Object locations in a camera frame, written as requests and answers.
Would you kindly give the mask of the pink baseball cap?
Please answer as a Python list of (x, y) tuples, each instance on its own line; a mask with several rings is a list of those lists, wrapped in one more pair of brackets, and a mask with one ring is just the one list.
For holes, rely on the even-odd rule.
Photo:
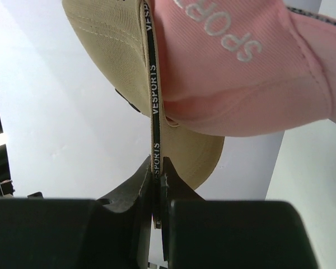
[(169, 120), (246, 137), (336, 123), (336, 19), (282, 1), (155, 1)]

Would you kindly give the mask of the beige baseball cap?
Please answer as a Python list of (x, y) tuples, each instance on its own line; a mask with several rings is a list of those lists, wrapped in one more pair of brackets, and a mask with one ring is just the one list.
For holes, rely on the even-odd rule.
[(223, 137), (190, 131), (165, 115), (156, 29), (150, 1), (63, 1), (84, 49), (116, 91), (151, 121), (151, 172), (168, 157), (192, 189), (212, 174)]

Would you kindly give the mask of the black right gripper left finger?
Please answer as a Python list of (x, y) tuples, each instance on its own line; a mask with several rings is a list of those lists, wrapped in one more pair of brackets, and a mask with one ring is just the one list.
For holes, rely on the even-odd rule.
[(0, 198), (0, 268), (147, 268), (150, 164), (98, 200)]

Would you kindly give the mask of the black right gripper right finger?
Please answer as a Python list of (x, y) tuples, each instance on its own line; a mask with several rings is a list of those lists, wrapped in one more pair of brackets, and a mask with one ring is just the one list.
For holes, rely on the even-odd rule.
[(169, 268), (317, 268), (304, 224), (284, 201), (207, 201), (163, 160), (160, 214)]

